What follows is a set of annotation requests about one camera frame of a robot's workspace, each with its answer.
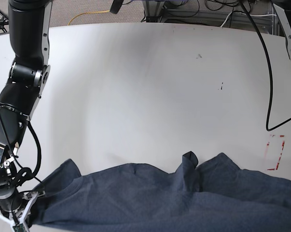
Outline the dark blue T-shirt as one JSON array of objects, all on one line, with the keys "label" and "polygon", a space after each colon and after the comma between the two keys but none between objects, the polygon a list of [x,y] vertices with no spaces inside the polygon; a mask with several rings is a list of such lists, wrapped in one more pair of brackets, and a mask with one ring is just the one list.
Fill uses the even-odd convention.
[{"label": "dark blue T-shirt", "polygon": [[30,224],[75,232],[291,232],[291,181],[224,153],[174,173],[128,163],[81,175],[67,160],[43,181]]}]

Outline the red tape rectangle marking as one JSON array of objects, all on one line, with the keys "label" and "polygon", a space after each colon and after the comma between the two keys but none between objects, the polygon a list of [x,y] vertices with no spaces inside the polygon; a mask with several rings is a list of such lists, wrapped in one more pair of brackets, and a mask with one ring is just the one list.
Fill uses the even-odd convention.
[{"label": "red tape rectangle marking", "polygon": [[270,134],[265,151],[265,169],[277,171],[285,145],[285,135]]}]

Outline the aluminium frame base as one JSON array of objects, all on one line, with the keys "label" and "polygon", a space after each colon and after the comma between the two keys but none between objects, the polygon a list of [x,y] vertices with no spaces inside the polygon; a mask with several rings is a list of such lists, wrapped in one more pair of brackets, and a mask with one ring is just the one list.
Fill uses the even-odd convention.
[{"label": "aluminium frame base", "polygon": [[145,18],[143,22],[164,23],[167,18],[164,16],[163,8],[166,0],[142,0]]}]

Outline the black cylinder on floor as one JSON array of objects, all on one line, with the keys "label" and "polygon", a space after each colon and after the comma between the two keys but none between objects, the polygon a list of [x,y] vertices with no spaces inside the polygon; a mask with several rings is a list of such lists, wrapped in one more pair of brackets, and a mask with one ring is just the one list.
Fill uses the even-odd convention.
[{"label": "black cylinder on floor", "polygon": [[110,13],[118,14],[123,2],[124,2],[124,0],[113,0],[111,7],[110,7]]}]

